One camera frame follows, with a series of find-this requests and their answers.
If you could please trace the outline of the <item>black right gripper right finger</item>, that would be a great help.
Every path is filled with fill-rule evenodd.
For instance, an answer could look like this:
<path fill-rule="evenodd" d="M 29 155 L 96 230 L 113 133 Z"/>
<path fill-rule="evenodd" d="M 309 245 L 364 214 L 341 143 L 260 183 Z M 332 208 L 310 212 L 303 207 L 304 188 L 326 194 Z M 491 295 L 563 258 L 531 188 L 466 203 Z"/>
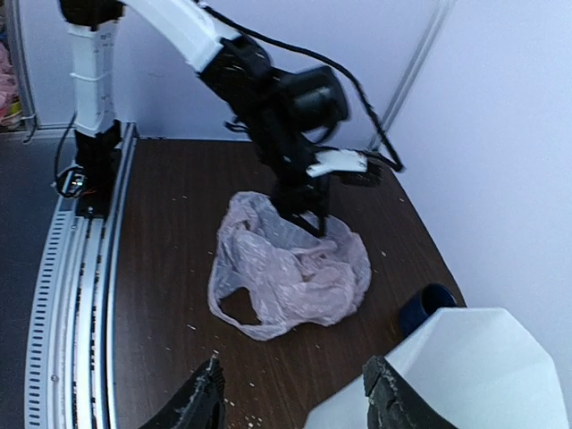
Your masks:
<path fill-rule="evenodd" d="M 363 378 L 369 429 L 455 428 L 421 398 L 385 357 L 371 357 L 363 366 Z"/>

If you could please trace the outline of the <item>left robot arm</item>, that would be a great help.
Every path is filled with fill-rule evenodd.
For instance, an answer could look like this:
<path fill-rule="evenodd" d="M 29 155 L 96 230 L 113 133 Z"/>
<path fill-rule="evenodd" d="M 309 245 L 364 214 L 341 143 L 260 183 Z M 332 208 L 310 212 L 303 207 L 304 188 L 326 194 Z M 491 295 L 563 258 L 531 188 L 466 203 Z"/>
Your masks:
<path fill-rule="evenodd" d="M 279 215 L 325 233 L 329 173 L 319 147 L 349 118 L 344 89 L 325 61 L 290 71 L 261 38 L 199 1 L 62 1 L 71 41 L 75 164 L 58 173 L 81 216 L 110 214 L 121 115 L 154 139 L 247 143 L 275 177 Z"/>

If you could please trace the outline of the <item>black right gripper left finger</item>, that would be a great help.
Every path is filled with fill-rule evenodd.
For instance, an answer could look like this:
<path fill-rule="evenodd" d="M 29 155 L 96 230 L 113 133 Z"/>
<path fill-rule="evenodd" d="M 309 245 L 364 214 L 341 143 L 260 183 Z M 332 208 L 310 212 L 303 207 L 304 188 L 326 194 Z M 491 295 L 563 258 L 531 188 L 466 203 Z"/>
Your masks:
<path fill-rule="evenodd" d="M 212 355 L 140 428 L 224 428 L 224 387 L 220 359 Z"/>

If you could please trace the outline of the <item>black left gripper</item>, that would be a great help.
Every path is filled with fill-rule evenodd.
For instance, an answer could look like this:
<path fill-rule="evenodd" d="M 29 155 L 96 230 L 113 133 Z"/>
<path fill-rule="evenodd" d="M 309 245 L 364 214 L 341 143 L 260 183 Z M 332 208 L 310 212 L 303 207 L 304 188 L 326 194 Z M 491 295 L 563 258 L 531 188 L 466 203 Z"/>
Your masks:
<path fill-rule="evenodd" d="M 316 159 L 314 144 L 305 135 L 323 128 L 321 139 L 327 140 L 349 117 L 344 90 L 332 68 L 278 69 L 258 43 L 240 36 L 223 39 L 221 51 L 199 77 L 229 105 L 236 122 L 244 124 L 260 161 L 276 176 L 272 199 L 281 218 L 323 237 L 329 183 L 307 174 Z M 315 215 L 317 227 L 299 216 L 306 212 Z"/>

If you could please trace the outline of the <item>translucent pink plastic bag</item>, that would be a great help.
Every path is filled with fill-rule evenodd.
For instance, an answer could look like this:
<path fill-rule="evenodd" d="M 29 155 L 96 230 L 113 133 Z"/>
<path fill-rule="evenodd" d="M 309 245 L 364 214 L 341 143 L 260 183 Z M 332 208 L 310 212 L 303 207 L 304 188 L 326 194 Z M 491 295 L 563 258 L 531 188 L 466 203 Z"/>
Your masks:
<path fill-rule="evenodd" d="M 269 341 L 300 324 L 331 326 L 355 314 L 371 280 L 366 246 L 343 221 L 328 217 L 317 238 L 281 218 L 268 196 L 240 191 L 217 232 L 207 303 L 249 338 Z M 223 312 L 222 300 L 239 289 L 248 292 L 257 324 Z"/>

